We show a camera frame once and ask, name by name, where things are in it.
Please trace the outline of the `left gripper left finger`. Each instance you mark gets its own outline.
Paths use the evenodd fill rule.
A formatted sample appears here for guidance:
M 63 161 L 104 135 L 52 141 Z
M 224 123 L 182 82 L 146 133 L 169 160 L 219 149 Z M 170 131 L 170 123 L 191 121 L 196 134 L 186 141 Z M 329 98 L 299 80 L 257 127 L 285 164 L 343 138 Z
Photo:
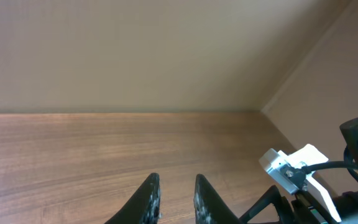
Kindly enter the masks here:
M 157 224 L 160 219 L 160 200 L 160 177 L 157 173 L 151 173 L 105 224 Z

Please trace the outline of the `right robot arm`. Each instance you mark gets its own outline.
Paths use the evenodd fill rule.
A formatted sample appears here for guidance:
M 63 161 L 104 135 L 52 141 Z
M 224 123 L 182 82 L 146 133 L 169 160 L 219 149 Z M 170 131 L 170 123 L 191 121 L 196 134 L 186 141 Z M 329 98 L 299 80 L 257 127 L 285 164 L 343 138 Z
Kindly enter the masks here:
M 279 223 L 358 223 L 358 191 L 332 197 L 313 177 L 317 170 L 346 169 L 358 183 L 358 118 L 342 123 L 339 129 L 346 142 L 341 161 L 330 161 L 311 144 L 289 155 L 269 149 L 259 162 L 294 200 L 289 202 L 272 186 L 240 221 L 248 223 L 268 205 L 273 205 Z

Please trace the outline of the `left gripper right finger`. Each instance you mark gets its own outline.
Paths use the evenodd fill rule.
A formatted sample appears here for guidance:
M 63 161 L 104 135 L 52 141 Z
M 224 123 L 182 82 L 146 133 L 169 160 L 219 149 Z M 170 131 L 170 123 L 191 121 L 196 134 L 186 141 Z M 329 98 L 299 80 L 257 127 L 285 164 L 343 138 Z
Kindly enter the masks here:
M 203 174 L 196 176 L 193 203 L 196 224 L 241 224 Z

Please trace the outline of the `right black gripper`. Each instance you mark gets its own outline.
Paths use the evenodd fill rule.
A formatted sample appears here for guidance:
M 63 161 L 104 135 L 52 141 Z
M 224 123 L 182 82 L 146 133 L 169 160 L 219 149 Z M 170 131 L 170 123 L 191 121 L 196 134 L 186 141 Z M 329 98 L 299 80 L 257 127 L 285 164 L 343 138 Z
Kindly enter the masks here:
M 239 220 L 242 223 L 249 223 L 270 204 L 274 206 L 278 215 L 278 221 L 274 222 L 276 224 L 337 224 L 337 221 L 310 193 L 301 190 L 295 194 L 295 199 L 289 202 L 286 197 L 281 196 L 276 185 L 272 185 Z

